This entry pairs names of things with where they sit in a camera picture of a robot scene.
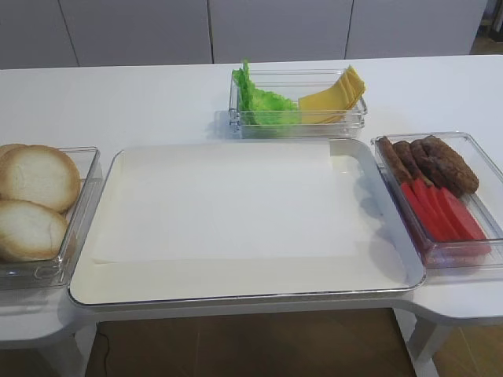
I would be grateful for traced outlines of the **bun half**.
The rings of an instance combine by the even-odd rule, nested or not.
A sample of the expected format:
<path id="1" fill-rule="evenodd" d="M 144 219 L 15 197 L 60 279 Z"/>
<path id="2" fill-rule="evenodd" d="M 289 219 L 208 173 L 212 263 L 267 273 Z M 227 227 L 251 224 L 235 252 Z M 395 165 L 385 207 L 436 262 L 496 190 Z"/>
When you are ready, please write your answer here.
<path id="1" fill-rule="evenodd" d="M 25 200 L 63 213 L 78 199 L 80 174 L 64 152 L 45 145 L 25 150 L 1 163 L 1 198 Z"/>
<path id="2" fill-rule="evenodd" d="M 1 163 L 6 163 L 14 158 L 18 152 L 22 152 L 25 150 L 27 145 L 24 144 L 8 144 L 2 145 L 0 148 L 0 158 Z"/>
<path id="3" fill-rule="evenodd" d="M 23 200 L 1 202 L 1 258 L 30 262 L 55 258 L 68 228 L 64 216 Z"/>

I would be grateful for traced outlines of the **green lettuce leaf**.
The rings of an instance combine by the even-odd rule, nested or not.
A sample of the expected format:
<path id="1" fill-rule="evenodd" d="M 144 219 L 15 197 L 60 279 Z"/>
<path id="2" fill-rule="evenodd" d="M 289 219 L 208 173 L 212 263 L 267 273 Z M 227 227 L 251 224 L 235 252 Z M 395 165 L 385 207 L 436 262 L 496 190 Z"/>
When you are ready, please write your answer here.
<path id="1" fill-rule="evenodd" d="M 239 88 L 238 108 L 244 112 L 247 124 L 259 126 L 289 125 L 300 121 L 298 105 L 278 93 L 259 89 L 251 79 L 247 60 L 233 70 L 233 80 Z"/>

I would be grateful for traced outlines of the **clear lettuce cheese container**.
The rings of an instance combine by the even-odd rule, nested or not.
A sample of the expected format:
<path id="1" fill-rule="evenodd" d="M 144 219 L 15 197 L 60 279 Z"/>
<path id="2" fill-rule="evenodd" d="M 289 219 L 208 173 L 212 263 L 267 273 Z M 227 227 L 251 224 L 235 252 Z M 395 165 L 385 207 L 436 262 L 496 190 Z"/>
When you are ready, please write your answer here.
<path id="1" fill-rule="evenodd" d="M 273 91 L 298 105 L 298 100 L 311 94 L 319 93 L 331 87 L 344 73 L 344 70 L 251 70 L 251 80 L 259 89 Z M 257 138 L 299 138 L 299 137 L 349 137 L 357 138 L 365 125 L 368 112 L 364 98 L 360 98 L 346 116 L 337 123 L 302 124 L 300 121 L 289 125 L 259 126 L 247 124 L 244 112 L 238 108 L 239 88 L 230 81 L 229 94 L 229 127 L 232 132 L 243 139 Z"/>

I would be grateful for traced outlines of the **front yellow cheese slice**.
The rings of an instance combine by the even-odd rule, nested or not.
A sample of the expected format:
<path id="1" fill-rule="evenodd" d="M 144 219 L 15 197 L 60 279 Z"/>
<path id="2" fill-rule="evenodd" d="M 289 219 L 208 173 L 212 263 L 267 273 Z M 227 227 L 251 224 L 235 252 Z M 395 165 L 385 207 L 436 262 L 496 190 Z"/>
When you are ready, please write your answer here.
<path id="1" fill-rule="evenodd" d="M 329 124 L 342 120 L 358 101 L 351 88 L 333 85 L 298 100 L 302 124 Z"/>

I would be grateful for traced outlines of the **rear yellow cheese slices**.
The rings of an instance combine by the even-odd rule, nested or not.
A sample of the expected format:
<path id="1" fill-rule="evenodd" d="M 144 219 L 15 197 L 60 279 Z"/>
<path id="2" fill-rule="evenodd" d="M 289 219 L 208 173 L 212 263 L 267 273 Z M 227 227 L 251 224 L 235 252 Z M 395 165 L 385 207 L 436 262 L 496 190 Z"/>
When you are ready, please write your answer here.
<path id="1" fill-rule="evenodd" d="M 352 109 L 365 92 L 365 83 L 356 70 L 349 65 L 334 84 L 336 110 Z"/>

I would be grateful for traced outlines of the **white serving tray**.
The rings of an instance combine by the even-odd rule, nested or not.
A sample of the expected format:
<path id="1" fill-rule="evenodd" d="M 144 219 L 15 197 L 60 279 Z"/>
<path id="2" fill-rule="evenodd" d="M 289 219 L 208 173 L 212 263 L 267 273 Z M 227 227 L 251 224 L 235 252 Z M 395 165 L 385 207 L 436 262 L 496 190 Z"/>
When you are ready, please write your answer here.
<path id="1" fill-rule="evenodd" d="M 85 306 L 376 295 L 425 276 L 366 144 L 235 141 L 117 153 L 69 292 Z"/>

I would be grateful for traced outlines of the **rear brown meat patty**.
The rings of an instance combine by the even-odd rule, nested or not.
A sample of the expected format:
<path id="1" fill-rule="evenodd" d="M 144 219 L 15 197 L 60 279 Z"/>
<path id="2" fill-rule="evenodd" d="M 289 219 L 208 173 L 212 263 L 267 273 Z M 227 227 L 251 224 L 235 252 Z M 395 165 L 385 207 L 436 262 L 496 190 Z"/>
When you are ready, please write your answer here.
<path id="1" fill-rule="evenodd" d="M 382 137 L 377 141 L 380 146 L 380 150 L 387 160 L 387 164 L 390 167 L 391 172 L 395 176 L 396 180 L 400 183 L 410 184 L 413 182 L 413 178 L 409 171 L 406 169 L 398 154 L 393 148 L 393 144 L 389 141 L 387 137 Z"/>

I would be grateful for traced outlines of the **brown meat patty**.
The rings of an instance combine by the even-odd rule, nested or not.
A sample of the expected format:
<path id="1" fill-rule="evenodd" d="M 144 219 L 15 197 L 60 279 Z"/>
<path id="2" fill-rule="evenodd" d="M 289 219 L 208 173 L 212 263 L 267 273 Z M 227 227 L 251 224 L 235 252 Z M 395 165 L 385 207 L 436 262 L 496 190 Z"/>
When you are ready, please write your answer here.
<path id="1" fill-rule="evenodd" d="M 433 135 L 421 140 L 421 145 L 436 170 L 444 178 L 442 186 L 457 198 L 473 194 L 479 188 L 479 179 L 463 157 L 446 142 Z"/>
<path id="2" fill-rule="evenodd" d="M 387 137 L 382 137 L 377 141 L 380 146 L 380 150 L 387 160 L 387 164 L 390 167 L 391 172 L 395 176 L 396 180 L 400 183 L 410 184 L 413 182 L 413 178 L 409 171 L 406 169 L 398 154 L 393 148 L 393 144 L 389 141 Z"/>
<path id="3" fill-rule="evenodd" d="M 424 175 L 413 157 L 410 143 L 407 141 L 398 141 L 392 146 L 402 164 L 402 167 L 399 167 L 399 172 L 396 174 L 398 181 L 400 183 L 412 183 L 417 179 L 423 180 Z"/>
<path id="4" fill-rule="evenodd" d="M 421 140 L 417 139 L 410 144 L 410 150 L 412 152 L 413 158 L 420 168 L 422 174 L 429 180 L 433 185 L 436 184 L 435 180 L 435 165 L 429 159 L 426 151 L 421 144 Z"/>

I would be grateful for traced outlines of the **rear red tomato slice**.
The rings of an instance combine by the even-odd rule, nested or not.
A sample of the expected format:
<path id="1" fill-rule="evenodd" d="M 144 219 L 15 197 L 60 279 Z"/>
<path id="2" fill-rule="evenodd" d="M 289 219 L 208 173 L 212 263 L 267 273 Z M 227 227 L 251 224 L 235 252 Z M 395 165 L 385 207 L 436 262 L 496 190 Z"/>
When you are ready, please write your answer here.
<path id="1" fill-rule="evenodd" d="M 400 184 L 400 187 L 424 229 L 430 234 L 431 239 L 440 241 L 440 236 L 442 235 L 440 229 L 436 226 L 430 214 L 422 206 L 409 184 L 404 182 Z"/>

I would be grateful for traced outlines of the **red tomato slice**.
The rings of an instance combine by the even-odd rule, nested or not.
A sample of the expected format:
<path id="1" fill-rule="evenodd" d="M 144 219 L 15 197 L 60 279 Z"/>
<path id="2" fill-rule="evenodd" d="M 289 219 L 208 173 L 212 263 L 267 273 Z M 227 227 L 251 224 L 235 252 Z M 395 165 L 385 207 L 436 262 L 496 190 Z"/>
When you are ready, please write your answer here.
<path id="1" fill-rule="evenodd" d="M 442 235 L 440 229 L 436 226 L 430 214 L 422 206 L 409 184 L 404 182 L 400 184 L 400 187 L 424 229 L 430 234 L 431 239 L 440 241 L 440 236 Z"/>
<path id="2" fill-rule="evenodd" d="M 441 207 L 438 197 L 437 197 L 437 188 L 432 186 L 426 187 L 426 196 L 428 198 L 428 202 L 430 203 L 433 211 L 435 212 L 435 216 L 437 218 L 437 222 L 439 223 L 439 228 L 442 230 L 443 241 L 460 241 L 461 236 L 458 231 L 452 226 L 448 217 L 446 216 L 445 211 Z"/>
<path id="3" fill-rule="evenodd" d="M 436 192 L 437 200 L 447 220 L 458 234 L 458 239 L 485 240 L 486 235 L 465 205 L 446 188 Z"/>
<path id="4" fill-rule="evenodd" d="M 450 228 L 450 224 L 442 214 L 434 198 L 433 188 L 427 186 L 420 178 L 412 183 L 412 188 L 420 206 L 423 208 L 424 219 L 421 221 L 430 233 L 431 238 L 439 242 L 454 240 L 456 233 Z"/>

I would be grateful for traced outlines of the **front brown meat patty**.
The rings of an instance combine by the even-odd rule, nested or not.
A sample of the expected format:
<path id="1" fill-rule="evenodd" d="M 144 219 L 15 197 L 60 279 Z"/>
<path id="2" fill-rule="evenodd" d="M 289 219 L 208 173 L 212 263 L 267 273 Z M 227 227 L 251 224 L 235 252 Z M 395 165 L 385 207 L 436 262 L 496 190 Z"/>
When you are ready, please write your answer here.
<path id="1" fill-rule="evenodd" d="M 444 178 L 442 186 L 457 198 L 473 194 L 479 188 L 479 179 L 463 157 L 446 142 L 433 135 L 421 140 L 421 145 L 436 170 Z"/>

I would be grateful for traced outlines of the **clear patty tomato container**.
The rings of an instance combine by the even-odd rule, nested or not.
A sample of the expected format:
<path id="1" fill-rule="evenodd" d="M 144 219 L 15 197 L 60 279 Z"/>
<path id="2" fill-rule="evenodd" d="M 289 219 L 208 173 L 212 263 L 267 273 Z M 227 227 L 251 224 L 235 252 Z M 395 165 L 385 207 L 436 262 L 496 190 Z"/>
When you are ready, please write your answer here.
<path id="1" fill-rule="evenodd" d="M 394 144 L 407 141 L 410 144 L 419 139 L 433 135 L 446 142 L 460 154 L 479 179 L 479 188 L 473 194 L 465 194 L 458 199 L 465 205 L 472 217 L 479 223 L 486 235 L 485 240 L 439 242 L 431 239 L 409 205 L 401 190 L 400 183 L 384 158 L 377 141 L 387 137 Z M 373 139 L 376 159 L 380 172 L 395 205 L 406 225 L 414 245 L 420 252 L 424 264 L 429 268 L 452 268 L 477 266 L 500 266 L 502 264 L 502 172 L 482 150 L 472 136 L 465 133 L 447 132 L 433 134 L 398 134 L 381 136 Z M 445 188 L 444 178 L 435 168 L 434 185 L 437 191 Z M 427 186 L 433 184 L 425 176 Z"/>

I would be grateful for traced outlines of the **front red tomato slice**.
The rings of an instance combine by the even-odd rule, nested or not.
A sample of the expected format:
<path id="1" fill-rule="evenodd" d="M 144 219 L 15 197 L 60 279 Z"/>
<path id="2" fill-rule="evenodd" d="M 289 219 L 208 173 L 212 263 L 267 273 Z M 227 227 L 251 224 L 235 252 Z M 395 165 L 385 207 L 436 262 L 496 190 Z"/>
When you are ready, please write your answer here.
<path id="1" fill-rule="evenodd" d="M 458 234 L 458 239 L 485 240 L 486 235 L 465 205 L 446 188 L 436 192 L 437 200 L 447 220 Z"/>

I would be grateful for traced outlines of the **white table leg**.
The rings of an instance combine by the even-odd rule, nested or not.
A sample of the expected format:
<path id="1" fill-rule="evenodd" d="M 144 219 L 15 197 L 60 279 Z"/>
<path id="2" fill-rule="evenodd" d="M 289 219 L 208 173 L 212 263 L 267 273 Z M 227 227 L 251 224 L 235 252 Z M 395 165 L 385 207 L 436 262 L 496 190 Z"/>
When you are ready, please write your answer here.
<path id="1" fill-rule="evenodd" d="M 415 375 L 439 377 L 433 357 L 448 339 L 453 328 L 417 317 L 403 309 L 393 309 L 393 313 Z"/>
<path id="2" fill-rule="evenodd" d="M 75 343 L 79 351 L 79 365 L 76 376 L 84 377 L 86 375 L 87 365 L 97 334 L 97 326 L 97 322 L 88 324 L 74 334 Z"/>

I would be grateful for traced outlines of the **white right table leg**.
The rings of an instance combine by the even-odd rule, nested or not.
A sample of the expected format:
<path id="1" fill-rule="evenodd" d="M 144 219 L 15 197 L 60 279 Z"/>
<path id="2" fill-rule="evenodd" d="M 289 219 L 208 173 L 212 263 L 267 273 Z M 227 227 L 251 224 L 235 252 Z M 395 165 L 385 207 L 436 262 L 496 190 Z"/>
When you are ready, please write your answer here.
<path id="1" fill-rule="evenodd" d="M 439 377 L 433 357 L 448 339 L 453 328 L 417 317 L 403 309 L 393 309 L 393 313 L 415 375 Z"/>

